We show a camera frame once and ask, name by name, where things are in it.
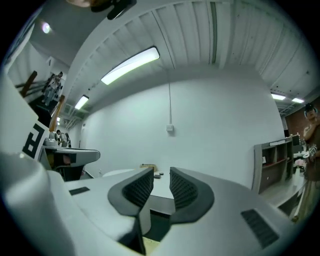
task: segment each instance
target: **round light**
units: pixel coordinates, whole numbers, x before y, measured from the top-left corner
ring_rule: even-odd
[[[46,34],[48,34],[50,32],[50,25],[48,23],[43,23],[42,25],[42,31]]]

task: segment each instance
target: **fluorescent light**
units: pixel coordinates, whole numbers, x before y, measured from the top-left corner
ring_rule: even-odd
[[[50,32],[50,25],[48,23],[43,23],[42,24],[42,31],[46,34],[48,34]]]
[[[282,95],[278,95],[278,94],[271,93],[271,95],[272,95],[272,98],[274,98],[275,100],[283,101],[286,98],[286,96],[282,96]]]
[[[297,102],[297,103],[303,103],[304,102],[304,100],[300,99],[300,98],[294,98],[292,101],[293,102]]]
[[[134,70],[146,63],[155,61],[159,58],[160,55],[157,48],[149,48],[122,62],[120,65],[107,73],[103,78],[101,78],[101,81],[106,85],[110,85],[114,80],[130,72],[131,70]]]
[[[83,105],[86,104],[86,102],[87,102],[88,100],[89,100],[89,97],[83,95],[83,96],[81,97],[81,99],[79,99],[78,103],[75,105],[74,108],[75,108],[76,110],[81,109],[81,108],[83,107]]]

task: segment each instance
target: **person wearing headphones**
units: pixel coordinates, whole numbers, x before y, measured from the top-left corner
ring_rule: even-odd
[[[305,105],[304,116],[309,122],[309,126],[303,131],[309,158],[306,163],[306,185],[298,214],[299,219],[308,217],[320,198],[320,118],[318,110],[311,103]]]

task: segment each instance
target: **brown wall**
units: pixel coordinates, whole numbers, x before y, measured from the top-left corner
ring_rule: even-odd
[[[313,105],[318,109],[320,114],[320,97],[315,99]],[[300,135],[304,134],[304,129],[309,125],[308,120],[305,118],[304,114],[305,108],[303,107],[297,112],[288,115],[285,120],[288,126],[289,134],[295,135],[299,133]]]

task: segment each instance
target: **wall outlet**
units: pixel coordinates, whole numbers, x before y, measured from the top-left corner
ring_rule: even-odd
[[[167,132],[173,132],[174,131],[174,125],[173,124],[167,124],[166,125],[166,131]]]

